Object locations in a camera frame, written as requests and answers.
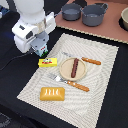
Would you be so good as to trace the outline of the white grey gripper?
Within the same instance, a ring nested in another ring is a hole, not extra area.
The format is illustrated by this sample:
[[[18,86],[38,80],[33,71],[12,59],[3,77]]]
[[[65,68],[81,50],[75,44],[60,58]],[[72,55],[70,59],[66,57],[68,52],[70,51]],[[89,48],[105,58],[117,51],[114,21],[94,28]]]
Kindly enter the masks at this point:
[[[34,15],[20,14],[20,18],[13,26],[12,32],[15,34],[14,41],[17,48],[26,53],[33,48],[38,54],[38,50],[46,45],[49,40],[49,33],[56,27],[54,13],[35,13]]]

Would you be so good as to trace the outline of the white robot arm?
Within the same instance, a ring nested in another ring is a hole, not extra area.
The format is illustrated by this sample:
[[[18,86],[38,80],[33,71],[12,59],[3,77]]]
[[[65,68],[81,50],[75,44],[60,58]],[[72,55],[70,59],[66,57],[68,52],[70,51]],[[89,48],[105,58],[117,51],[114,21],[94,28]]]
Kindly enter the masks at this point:
[[[45,15],[44,0],[14,0],[14,3],[20,14],[18,22],[12,28],[14,41],[17,48],[26,53],[32,42],[36,43],[55,29],[54,13]]]

